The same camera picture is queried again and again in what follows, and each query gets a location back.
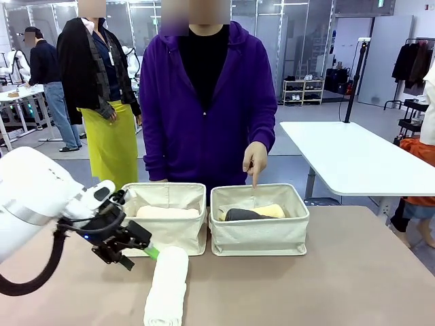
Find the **yellow skirt person's right hand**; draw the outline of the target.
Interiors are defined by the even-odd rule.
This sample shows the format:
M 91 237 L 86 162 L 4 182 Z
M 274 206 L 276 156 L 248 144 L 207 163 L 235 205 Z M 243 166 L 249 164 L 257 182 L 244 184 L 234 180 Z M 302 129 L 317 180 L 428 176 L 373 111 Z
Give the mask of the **yellow skirt person's right hand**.
M 110 120 L 112 122 L 116 121 L 117 119 L 116 110 L 109 103 L 102 104 L 100 109 L 101 109 L 101 115 L 106 120 Z

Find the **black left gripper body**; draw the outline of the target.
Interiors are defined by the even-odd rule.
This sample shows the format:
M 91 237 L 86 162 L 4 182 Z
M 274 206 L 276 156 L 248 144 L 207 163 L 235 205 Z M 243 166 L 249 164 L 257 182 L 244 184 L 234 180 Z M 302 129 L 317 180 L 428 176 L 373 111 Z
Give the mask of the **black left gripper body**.
M 81 237 L 92 245 L 100 245 L 113 236 L 125 218 L 122 207 L 118 204 L 104 204 L 97 215 L 81 227 Z

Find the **person's left hand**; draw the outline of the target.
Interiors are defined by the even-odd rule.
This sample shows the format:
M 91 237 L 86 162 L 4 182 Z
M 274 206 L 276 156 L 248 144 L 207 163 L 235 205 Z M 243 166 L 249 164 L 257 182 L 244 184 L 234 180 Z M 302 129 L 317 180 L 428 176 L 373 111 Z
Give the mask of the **person's left hand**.
M 243 158 L 243 172 L 252 177 L 252 186 L 257 187 L 260 173 L 266 168 L 268 153 L 266 146 L 258 141 L 248 145 Z

